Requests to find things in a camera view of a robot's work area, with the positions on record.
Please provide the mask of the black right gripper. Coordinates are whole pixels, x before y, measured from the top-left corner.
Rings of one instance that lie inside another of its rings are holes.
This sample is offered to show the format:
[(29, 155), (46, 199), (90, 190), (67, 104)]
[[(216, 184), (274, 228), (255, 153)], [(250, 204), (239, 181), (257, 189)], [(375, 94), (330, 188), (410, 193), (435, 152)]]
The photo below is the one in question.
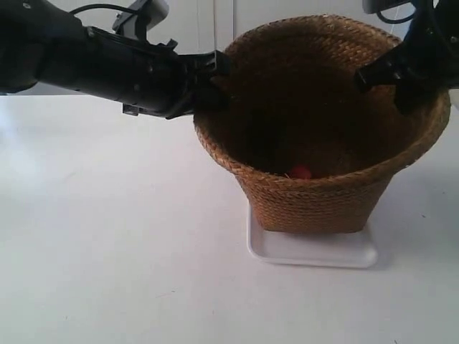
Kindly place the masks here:
[(401, 47), (357, 69), (360, 92), (395, 85), (394, 104), (408, 115), (436, 97), (458, 88), (458, 2), (412, 1), (414, 17)]

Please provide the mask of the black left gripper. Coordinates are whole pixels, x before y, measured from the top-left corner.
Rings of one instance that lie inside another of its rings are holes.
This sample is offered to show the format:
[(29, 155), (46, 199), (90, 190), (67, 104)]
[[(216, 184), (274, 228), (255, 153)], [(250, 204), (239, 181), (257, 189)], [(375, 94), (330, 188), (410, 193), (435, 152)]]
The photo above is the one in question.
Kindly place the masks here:
[(214, 50), (177, 54), (176, 42), (150, 44), (85, 27), (82, 92), (120, 102), (124, 112), (177, 118), (195, 110), (220, 111), (229, 97), (210, 79), (229, 75), (230, 58)]

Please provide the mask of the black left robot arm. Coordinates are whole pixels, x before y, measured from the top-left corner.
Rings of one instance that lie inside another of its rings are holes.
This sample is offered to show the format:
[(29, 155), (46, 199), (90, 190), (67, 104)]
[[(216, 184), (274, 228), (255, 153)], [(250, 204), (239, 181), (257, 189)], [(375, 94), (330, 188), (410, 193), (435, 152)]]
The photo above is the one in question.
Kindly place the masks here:
[(168, 13), (164, 1), (135, 1), (118, 8), (107, 32), (48, 1), (3, 1), (1, 91), (44, 83), (119, 102), (128, 115), (166, 119), (225, 108), (229, 98), (214, 78), (230, 73), (226, 54), (178, 54), (174, 40), (147, 40)]

